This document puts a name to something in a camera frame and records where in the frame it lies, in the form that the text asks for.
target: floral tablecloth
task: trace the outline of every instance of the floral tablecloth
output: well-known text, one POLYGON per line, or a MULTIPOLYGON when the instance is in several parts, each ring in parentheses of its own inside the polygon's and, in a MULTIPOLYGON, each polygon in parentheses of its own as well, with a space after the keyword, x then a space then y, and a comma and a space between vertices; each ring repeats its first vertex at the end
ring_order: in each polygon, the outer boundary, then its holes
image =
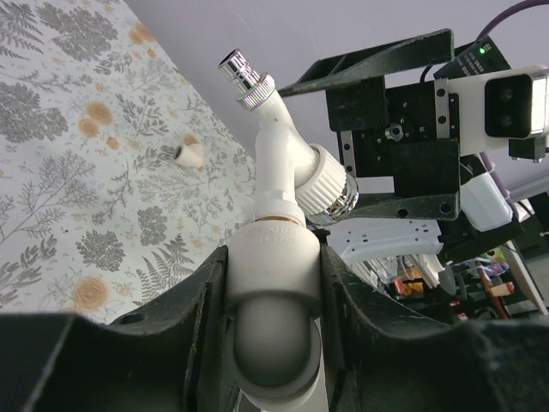
POLYGON ((255 166, 118 0, 0 1, 0 311, 100 322, 244 219, 255 166), (172 162, 201 142, 205 167, 172 162))

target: small white fitting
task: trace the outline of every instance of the small white fitting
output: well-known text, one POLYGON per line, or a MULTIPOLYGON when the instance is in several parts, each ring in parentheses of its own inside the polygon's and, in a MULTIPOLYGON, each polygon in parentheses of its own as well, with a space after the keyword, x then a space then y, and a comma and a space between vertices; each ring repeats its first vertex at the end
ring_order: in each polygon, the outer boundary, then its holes
POLYGON ((181 145, 178 146, 173 154, 175 162, 183 167, 203 167, 206 164, 204 146, 196 138, 194 140, 186 137, 181 145))

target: white wall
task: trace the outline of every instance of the white wall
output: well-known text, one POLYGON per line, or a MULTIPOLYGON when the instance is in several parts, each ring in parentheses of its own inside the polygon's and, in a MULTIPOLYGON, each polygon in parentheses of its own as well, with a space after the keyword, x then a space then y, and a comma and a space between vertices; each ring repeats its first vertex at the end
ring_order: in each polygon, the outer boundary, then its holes
MULTIPOLYGON (((127 0, 137 16, 211 105, 228 129, 253 153, 257 127, 234 103, 235 89, 217 71, 232 49, 242 49, 259 71, 279 86, 298 80, 316 60, 422 33, 452 28, 455 44, 472 41, 482 27, 514 0, 127 0)), ((545 47, 549 7, 516 15, 493 32, 511 66, 549 65, 545 47)), ((404 76, 416 82, 419 75, 404 76)), ((305 140, 335 152, 323 93, 291 98, 287 104, 305 140)), ((492 154, 508 186, 549 171, 529 161, 492 154)))

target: purple cable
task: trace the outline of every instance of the purple cable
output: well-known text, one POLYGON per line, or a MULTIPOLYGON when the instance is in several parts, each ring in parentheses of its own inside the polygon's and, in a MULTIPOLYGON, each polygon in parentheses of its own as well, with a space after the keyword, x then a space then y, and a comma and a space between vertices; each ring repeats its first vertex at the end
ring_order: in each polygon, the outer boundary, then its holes
POLYGON ((523 2, 517 3, 514 6, 509 7, 508 9, 502 11, 499 15, 493 18, 492 21, 490 21, 486 27, 482 29, 482 31, 479 34, 478 39, 482 39, 483 37, 490 34, 490 32, 496 28, 496 26, 501 23, 504 20, 507 20, 508 17, 511 17, 512 15, 515 15, 516 13, 530 9, 532 7, 536 6, 544 6, 549 4, 549 0, 524 0, 523 2))
MULTIPOLYGON (((482 39, 483 37, 490 34, 490 32, 496 28, 499 23, 502 21, 507 20, 507 18, 511 17, 512 15, 515 15, 516 13, 530 9, 532 7, 536 6, 543 6, 543 5, 549 5, 549 0, 524 0, 523 2, 517 3, 514 6, 509 7, 508 9, 501 12, 499 15, 494 17, 492 21, 490 21, 480 32, 479 37, 477 37, 477 40, 482 39)), ((490 161, 490 158, 488 157, 488 154, 486 152, 480 153, 480 158, 485 164, 485 167, 487 170, 492 170, 490 175, 492 176, 492 179, 494 180, 494 183, 498 187, 499 191, 507 201, 507 204, 511 207, 513 210, 513 215, 518 216, 518 211, 516 209, 515 204, 511 200, 510 196, 508 195, 507 188, 505 187, 504 182, 501 180, 501 178, 498 176, 495 170, 493 170, 492 162, 490 161)))

